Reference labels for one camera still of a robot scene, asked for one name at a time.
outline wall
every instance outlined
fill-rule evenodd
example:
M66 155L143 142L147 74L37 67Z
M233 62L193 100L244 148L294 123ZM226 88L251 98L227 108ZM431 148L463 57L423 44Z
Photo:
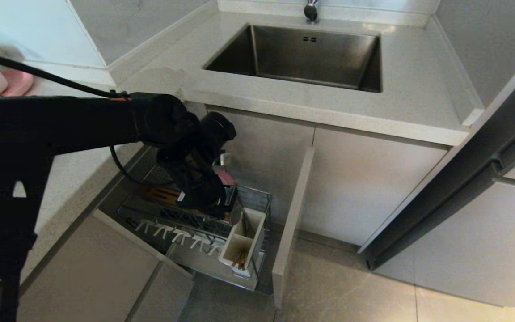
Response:
M0 0L0 47L12 59L104 67L65 0Z
M515 74L515 0L444 0L436 16L488 106Z
M209 0L71 0L107 64Z
M276 2L284 4L304 4L306 0L241 0L248 2ZM435 13L440 0L321 0L321 6L342 6L349 8L366 8L392 10L399 12Z

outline black cable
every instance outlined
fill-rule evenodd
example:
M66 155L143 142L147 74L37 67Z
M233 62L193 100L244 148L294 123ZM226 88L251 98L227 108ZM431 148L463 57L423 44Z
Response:
M124 94L118 94L114 92L114 90L112 92L105 92L104 90L88 87L83 84L79 84L78 82L73 82L68 79L64 79L63 77L47 73L46 71L41 71L41 69L39 68L31 67L4 57L0 57L0 65L13 68L18 71L26 72L33 76L41 77L42 79L47 79L58 84L68 86L70 88L82 90L83 92L87 92L89 94L94 94L107 98L119 98L124 96Z
M120 163L120 160L118 159L118 156L116 155L114 145L109 146L109 149L110 149L110 155L112 155L115 165L118 167L118 169L120 170L122 175L124 177L126 177L127 179L129 179L130 181L132 181L134 183L138 183L139 185L145 185L145 186L151 186L151 187L163 187L163 186L170 185L171 183L174 182L174 181L168 181L168 182L164 182L164 183L160 183L160 184L156 185L154 183L149 183L146 181L143 181L143 182L138 181L137 179L131 177L131 175L126 171L126 169L124 169L124 167L122 166L122 163Z

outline cabinet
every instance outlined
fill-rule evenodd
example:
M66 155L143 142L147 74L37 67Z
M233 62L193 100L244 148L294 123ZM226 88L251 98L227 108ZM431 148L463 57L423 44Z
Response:
M239 185L270 192L272 220L284 224L315 126L216 106L208 109L220 112L236 127L237 137L224 145L232 154L229 173Z
M302 229L363 245L445 155L442 145L317 126Z

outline faucet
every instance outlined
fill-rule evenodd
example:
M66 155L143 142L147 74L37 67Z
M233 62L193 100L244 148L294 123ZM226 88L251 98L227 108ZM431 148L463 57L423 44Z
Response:
M307 24L317 24L319 22L319 7L321 0L307 0L307 4L303 9L305 17L307 17Z

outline refrigerator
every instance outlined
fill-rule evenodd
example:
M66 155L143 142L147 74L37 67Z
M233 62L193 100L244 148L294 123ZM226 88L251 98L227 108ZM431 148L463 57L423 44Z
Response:
M515 91L362 255L379 275L515 306Z

